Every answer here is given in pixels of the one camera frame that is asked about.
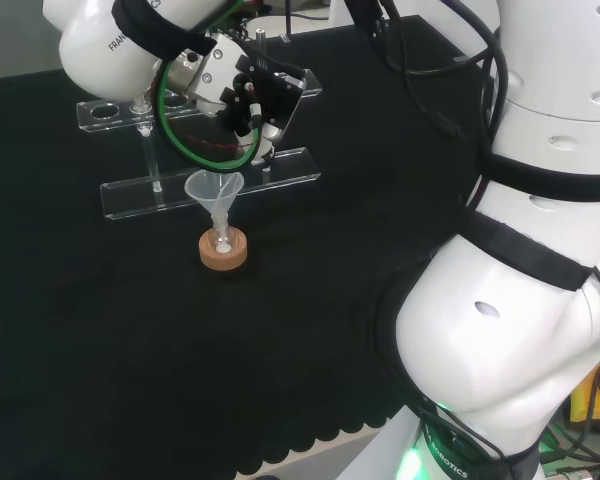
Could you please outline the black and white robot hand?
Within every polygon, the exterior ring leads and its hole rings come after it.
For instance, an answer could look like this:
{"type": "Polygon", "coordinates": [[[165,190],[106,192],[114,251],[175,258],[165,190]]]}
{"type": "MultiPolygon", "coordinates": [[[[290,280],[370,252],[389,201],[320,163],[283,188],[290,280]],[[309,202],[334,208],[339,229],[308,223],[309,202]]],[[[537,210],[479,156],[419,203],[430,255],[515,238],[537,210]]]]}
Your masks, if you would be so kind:
{"type": "Polygon", "coordinates": [[[235,35],[218,32],[211,40],[213,48],[198,62],[185,93],[199,112],[219,116],[241,143],[238,158],[201,165],[235,171],[271,154],[306,91],[307,71],[235,35]]]}

